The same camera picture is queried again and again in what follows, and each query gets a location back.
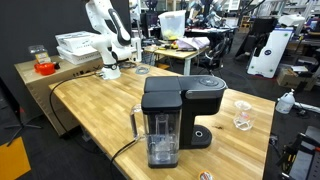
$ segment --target wooden table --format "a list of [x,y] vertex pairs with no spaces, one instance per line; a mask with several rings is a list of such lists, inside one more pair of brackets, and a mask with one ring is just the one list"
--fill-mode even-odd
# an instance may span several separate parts
[[209,49],[209,47],[205,47],[205,48],[199,49],[198,51],[189,51],[189,52],[185,52],[184,51],[183,52],[183,51],[176,51],[176,50],[173,50],[173,49],[167,49],[167,50],[157,49],[157,50],[153,50],[153,48],[148,48],[147,47],[147,48],[144,49],[144,51],[184,60],[183,74],[184,75],[190,75],[191,59],[196,57],[196,56],[198,56],[199,54],[201,54],[202,52],[204,52],[207,49]]
[[[149,74],[137,75],[134,69],[122,70],[116,80],[91,76],[72,80],[55,90],[58,98],[78,118],[92,139],[109,156],[133,140],[129,113],[140,103],[147,76],[177,75],[151,67]],[[234,102],[244,100],[257,111],[250,131],[236,129],[233,124]],[[215,179],[262,179],[274,112],[273,101],[232,89],[224,93],[219,113],[198,116],[196,123],[206,126],[213,135],[205,149],[180,150],[178,166],[173,169],[148,167],[146,142],[141,139],[120,154],[115,162],[131,179],[196,179],[209,170]],[[142,115],[136,116],[143,135]]]

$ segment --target gray floor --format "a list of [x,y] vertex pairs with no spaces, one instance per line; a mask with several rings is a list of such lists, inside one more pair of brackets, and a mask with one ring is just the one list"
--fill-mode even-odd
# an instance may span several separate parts
[[[224,58],[224,68],[221,70],[222,78],[231,89],[253,94],[262,98],[275,101],[288,88],[279,87],[276,79],[266,79],[251,76],[246,73],[246,62],[233,60],[240,43],[243,41],[243,34],[235,37],[233,48],[230,54]],[[174,62],[173,69],[177,73],[183,72],[183,62]],[[191,74],[198,74],[200,68],[192,66]],[[296,96],[296,101],[320,107],[320,88],[314,87],[312,91],[304,91]],[[6,102],[0,101],[0,144],[7,142],[13,135],[13,130],[4,130],[7,125],[14,124],[16,119],[13,112],[6,106]],[[279,138],[277,147],[281,152],[283,145],[292,142],[298,132],[305,132],[309,125],[320,128],[319,114],[308,111],[307,116],[298,117],[296,110],[290,114],[283,115],[275,111],[272,133]],[[58,138],[56,132],[45,117],[39,117],[30,122],[42,126],[43,129],[25,129],[22,138],[29,157],[31,171],[19,179],[111,179],[109,159],[102,155],[89,153],[80,148],[72,139]],[[93,142],[85,143],[81,139],[80,131],[73,133],[75,140],[94,153],[99,153]],[[275,165],[278,156],[275,149],[269,146],[264,179],[277,179],[280,168]],[[124,179],[115,170],[116,179]]]

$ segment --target cardboard box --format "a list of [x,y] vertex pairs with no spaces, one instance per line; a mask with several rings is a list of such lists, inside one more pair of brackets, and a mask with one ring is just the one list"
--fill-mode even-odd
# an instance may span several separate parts
[[60,34],[56,35],[55,37],[60,47],[72,53],[76,53],[85,48],[92,48],[90,45],[90,38],[95,35],[96,34],[91,32],[80,31],[68,34]]
[[86,49],[86,50],[83,50],[81,53],[71,53],[61,48],[60,46],[58,46],[57,50],[62,59],[65,59],[75,65],[82,64],[82,63],[85,63],[94,59],[98,59],[101,57],[101,54],[95,49],[92,49],[92,50]]
[[292,73],[290,73],[288,69],[281,69],[280,74],[277,77],[277,82],[279,86],[288,87],[292,89],[297,88],[300,82],[307,82],[307,85],[305,86],[304,90],[310,91],[316,82],[316,78],[296,77]]

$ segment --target black chair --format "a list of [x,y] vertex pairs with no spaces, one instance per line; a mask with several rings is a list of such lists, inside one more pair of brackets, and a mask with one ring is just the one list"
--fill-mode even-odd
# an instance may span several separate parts
[[223,68],[223,56],[229,52],[230,39],[228,36],[223,35],[222,39],[215,47],[212,47],[209,51],[205,52],[205,57],[199,60],[199,67],[202,67],[200,74],[203,70],[207,70],[209,74],[213,75],[214,71],[220,73],[220,69]]
[[34,126],[34,125],[27,125],[22,123],[21,121],[21,116],[20,116],[20,104],[18,103],[18,101],[14,98],[14,96],[12,95],[12,93],[10,92],[10,90],[8,89],[8,87],[6,86],[6,84],[3,82],[2,78],[0,77],[0,90],[6,100],[6,102],[8,103],[8,105],[10,106],[10,108],[13,110],[14,114],[16,115],[18,124],[17,125],[11,125],[11,126],[7,126],[5,127],[5,129],[13,129],[13,128],[18,128],[18,130],[16,131],[16,133],[12,136],[12,138],[10,139],[10,141],[7,144],[7,147],[10,146],[10,144],[12,143],[12,141],[18,136],[18,134],[26,127],[28,128],[34,128],[34,129],[42,129],[42,127],[40,126]]

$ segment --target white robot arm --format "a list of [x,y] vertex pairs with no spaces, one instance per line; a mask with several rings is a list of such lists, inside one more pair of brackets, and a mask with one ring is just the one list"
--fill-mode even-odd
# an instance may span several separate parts
[[[86,10],[92,28],[101,33],[91,39],[91,46],[101,53],[104,63],[102,78],[116,79],[121,74],[117,61],[128,59],[132,55],[129,47],[131,37],[110,0],[88,0]],[[105,20],[112,22],[116,33],[109,29]]]

